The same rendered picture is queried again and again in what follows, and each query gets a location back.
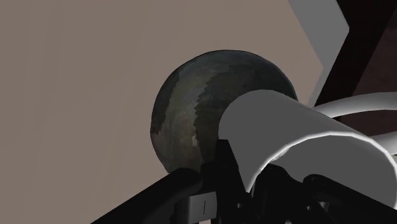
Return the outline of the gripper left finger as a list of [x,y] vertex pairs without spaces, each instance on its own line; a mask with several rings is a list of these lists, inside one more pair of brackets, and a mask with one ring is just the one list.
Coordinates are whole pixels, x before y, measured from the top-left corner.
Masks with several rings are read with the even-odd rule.
[[91,224],[246,224],[249,194],[227,140],[199,172],[178,168]]

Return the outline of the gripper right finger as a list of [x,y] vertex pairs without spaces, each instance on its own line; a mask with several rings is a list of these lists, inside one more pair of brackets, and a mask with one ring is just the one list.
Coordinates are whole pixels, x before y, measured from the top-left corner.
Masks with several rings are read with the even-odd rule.
[[397,210],[319,174],[302,182],[268,164],[254,185],[261,224],[397,224]]

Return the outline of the dark green mottled ball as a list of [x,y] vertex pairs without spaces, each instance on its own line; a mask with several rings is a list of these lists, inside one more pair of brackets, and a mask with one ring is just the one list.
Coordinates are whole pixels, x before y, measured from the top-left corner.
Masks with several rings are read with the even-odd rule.
[[199,171],[213,161],[223,113],[236,98],[254,90],[297,98],[286,75],[251,52],[206,52],[174,70],[160,88],[151,114],[150,138],[165,170]]

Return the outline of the white mug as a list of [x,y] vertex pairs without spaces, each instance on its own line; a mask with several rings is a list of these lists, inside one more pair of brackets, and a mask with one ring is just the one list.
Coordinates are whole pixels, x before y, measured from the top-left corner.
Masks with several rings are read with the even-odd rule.
[[271,163],[297,181],[326,176],[397,209],[397,163],[372,138],[272,90],[234,100],[219,123],[247,192]]

